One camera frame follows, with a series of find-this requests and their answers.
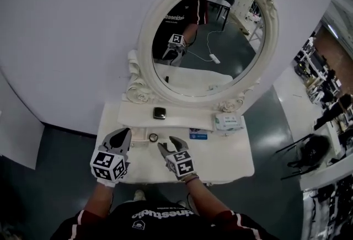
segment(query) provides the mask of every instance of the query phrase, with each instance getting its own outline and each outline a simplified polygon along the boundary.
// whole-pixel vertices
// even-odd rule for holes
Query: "black t-shirt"
[[[162,59],[170,37],[183,34],[189,24],[207,23],[207,0],[182,0],[164,17],[153,39],[153,58]]]
[[[81,211],[64,221],[51,239],[118,239],[149,233],[174,238],[195,232],[198,235],[232,232],[237,239],[243,240],[277,239],[246,215],[224,211],[209,223],[192,211],[166,201],[126,202],[106,219]]]

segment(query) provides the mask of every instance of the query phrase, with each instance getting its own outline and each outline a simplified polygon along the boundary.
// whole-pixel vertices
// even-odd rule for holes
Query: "white wall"
[[[104,102],[126,88],[127,52],[153,1],[1,0],[0,66],[40,120],[96,134]],[[275,60],[243,110],[290,63],[329,1],[276,0]]]
[[[252,7],[254,0],[234,0],[232,11],[239,20],[245,20],[248,16],[249,9]]]
[[[0,72],[0,155],[35,169],[44,125],[26,108]]]

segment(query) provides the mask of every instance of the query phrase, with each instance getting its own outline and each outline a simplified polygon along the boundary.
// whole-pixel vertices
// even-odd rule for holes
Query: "ring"
[[[149,135],[149,140],[150,140],[151,142],[153,142],[153,143],[157,142],[157,140],[158,140],[158,135],[157,135],[156,133],[151,133],[151,134]]]

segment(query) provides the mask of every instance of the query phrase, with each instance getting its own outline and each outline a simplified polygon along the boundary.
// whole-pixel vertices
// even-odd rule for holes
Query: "table leg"
[[[305,136],[305,137],[299,139],[298,141],[295,141],[294,143],[291,143],[290,145],[288,145],[288,146],[286,146],[286,147],[284,147],[284,148],[282,148],[282,149],[279,149],[279,150],[276,151],[275,153],[279,153],[279,152],[281,152],[281,151],[283,151],[283,150],[285,150],[285,149],[288,149],[288,148],[290,148],[290,147],[296,145],[296,144],[299,143],[300,141],[303,141],[303,140],[305,140],[305,139],[307,139],[307,138],[311,138],[311,136],[313,136],[313,135],[314,135],[314,134],[310,133],[310,134],[308,134],[307,136]]]
[[[316,166],[312,166],[312,167],[309,167],[307,170],[305,171],[298,171],[298,172],[293,172],[291,175],[288,175],[288,176],[285,176],[285,177],[282,177],[281,180],[285,180],[285,179],[288,179],[288,178],[291,178],[291,177],[295,177],[295,176],[298,176],[298,175],[304,175],[306,173],[309,173],[309,172],[312,172],[313,170],[319,168],[320,165],[316,165]]]
[[[220,18],[220,15],[221,15],[221,11],[222,11],[223,7],[220,6],[220,12],[218,13],[218,16],[217,16],[217,20]]]
[[[222,31],[224,31],[224,27],[226,26],[226,23],[227,23],[227,19],[228,19],[228,15],[229,15],[229,11],[230,11],[230,10],[231,10],[230,8],[227,9],[227,14],[226,14],[226,18],[224,19],[224,22],[223,22]]]

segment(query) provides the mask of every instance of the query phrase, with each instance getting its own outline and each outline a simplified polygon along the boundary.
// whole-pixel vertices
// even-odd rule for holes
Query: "dark floor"
[[[207,47],[207,35],[212,31],[222,30],[224,19],[217,20],[217,11],[208,10],[208,24],[200,25],[197,30],[195,42],[188,48],[205,60],[210,60],[210,52]],[[248,67],[255,57],[255,51],[249,44],[247,38],[239,30],[236,24],[228,17],[228,24],[223,32],[211,33],[208,37],[211,53],[215,54],[221,62],[215,64],[213,61],[206,62],[195,55],[188,53],[184,56],[180,67],[193,68],[196,70],[209,70],[236,78]]]
[[[290,172],[286,163],[294,153],[273,156],[276,149],[292,142],[273,87],[246,112],[245,120],[255,174],[214,185],[210,190],[231,209],[249,215],[280,239],[298,240],[303,220],[302,193],[298,179],[280,181]],[[25,239],[49,239],[64,219],[82,209],[95,185],[89,167],[94,144],[92,138],[46,127],[36,171],[0,158],[2,185],[10,185],[15,192],[1,201],[9,205],[15,196],[18,198],[16,205],[11,205],[11,212],[18,217],[24,215],[20,228]],[[131,199],[137,188],[140,186],[119,183],[114,206]],[[170,201],[186,200],[184,184],[150,185],[148,190],[159,190]]]

